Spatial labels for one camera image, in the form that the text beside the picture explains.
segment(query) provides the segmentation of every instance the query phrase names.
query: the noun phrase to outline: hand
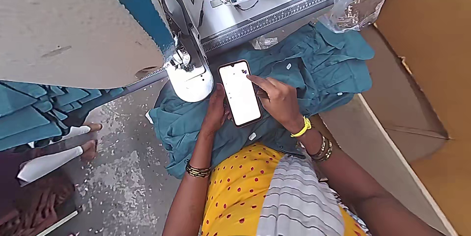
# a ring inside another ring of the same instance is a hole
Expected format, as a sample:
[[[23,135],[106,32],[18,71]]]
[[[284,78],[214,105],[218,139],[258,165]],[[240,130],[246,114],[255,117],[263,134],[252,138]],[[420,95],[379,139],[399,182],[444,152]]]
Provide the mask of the hand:
[[[296,88],[270,77],[248,75],[247,78],[267,92],[269,99],[260,98],[260,101],[272,117],[293,134],[303,129],[304,119],[299,112]]]
[[[224,87],[222,84],[216,84],[216,91],[209,99],[209,106],[203,124],[201,125],[201,133],[214,134],[224,124],[229,110],[224,108]]]

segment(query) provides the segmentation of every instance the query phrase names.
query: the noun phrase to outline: plastic bag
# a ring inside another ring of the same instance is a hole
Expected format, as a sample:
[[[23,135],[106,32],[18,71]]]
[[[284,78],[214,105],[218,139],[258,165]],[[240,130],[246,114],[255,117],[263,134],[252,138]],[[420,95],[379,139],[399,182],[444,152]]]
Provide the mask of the plastic bag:
[[[252,39],[250,43],[256,50],[264,50],[278,44],[278,38],[266,38],[264,35],[262,35],[258,38]]]
[[[334,0],[333,8],[318,20],[335,33],[361,30],[373,23],[384,0]]]

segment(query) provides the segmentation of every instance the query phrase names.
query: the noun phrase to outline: stack of teal fabric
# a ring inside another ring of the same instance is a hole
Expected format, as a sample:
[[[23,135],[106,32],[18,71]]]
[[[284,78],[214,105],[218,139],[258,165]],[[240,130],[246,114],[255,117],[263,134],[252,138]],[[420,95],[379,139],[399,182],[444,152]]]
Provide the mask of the stack of teal fabric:
[[[89,112],[99,106],[99,98],[121,92],[122,88],[79,89],[0,81],[0,151],[30,142],[43,147],[51,140],[58,141],[71,126],[83,122],[77,122],[70,112],[85,103]]]
[[[311,116],[344,105],[355,93],[370,89],[372,82],[364,60],[373,56],[373,49],[360,33],[335,34],[317,23],[303,26],[266,50],[255,50],[248,43],[241,45],[219,55],[210,67],[217,78],[219,65],[245,59],[253,75],[273,77],[295,87],[301,113]],[[177,178],[185,173],[185,160],[193,153],[208,102],[209,98],[185,102],[167,83],[156,108],[149,113],[156,135],[170,155],[167,170]],[[215,135],[211,165],[218,165],[255,142],[303,156],[296,148],[296,139],[263,110],[262,120],[243,128],[236,128],[231,121],[222,125]]]

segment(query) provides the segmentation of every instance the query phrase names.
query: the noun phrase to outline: gold bangle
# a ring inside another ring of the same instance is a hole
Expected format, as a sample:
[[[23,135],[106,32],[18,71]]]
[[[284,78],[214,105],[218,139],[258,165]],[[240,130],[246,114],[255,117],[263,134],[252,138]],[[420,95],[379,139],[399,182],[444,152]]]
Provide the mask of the gold bangle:
[[[320,158],[312,158],[313,160],[315,161],[327,161],[330,156],[332,155],[332,143],[328,140],[329,142],[329,148],[327,149],[327,152],[326,154],[324,154],[323,156],[321,156]]]
[[[327,139],[326,139],[324,136],[322,136],[322,135],[321,135],[321,137],[322,137],[321,149],[320,149],[316,154],[311,155],[311,158],[318,158],[318,157],[320,157],[320,156],[324,153],[324,151],[326,150],[326,142],[327,142]]]
[[[291,137],[301,137],[304,133],[306,133],[306,131],[312,128],[311,121],[309,120],[309,118],[306,118],[305,116],[303,116],[303,119],[304,119],[304,128],[296,134],[291,134]]]
[[[209,174],[211,173],[211,168],[204,168],[204,169],[195,168],[195,167],[192,167],[190,165],[189,160],[186,160],[185,171],[193,177],[202,177],[202,178],[204,178],[204,177],[209,176]]]

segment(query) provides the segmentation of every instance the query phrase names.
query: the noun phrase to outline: floor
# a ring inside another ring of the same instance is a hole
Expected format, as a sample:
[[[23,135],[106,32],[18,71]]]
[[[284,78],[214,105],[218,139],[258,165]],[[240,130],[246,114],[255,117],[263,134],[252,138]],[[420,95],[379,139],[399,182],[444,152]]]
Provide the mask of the floor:
[[[83,212],[54,230],[104,236],[161,235],[179,180],[167,174],[166,151],[145,113],[154,106],[162,80],[93,110],[87,121],[102,123],[98,155],[65,165]]]

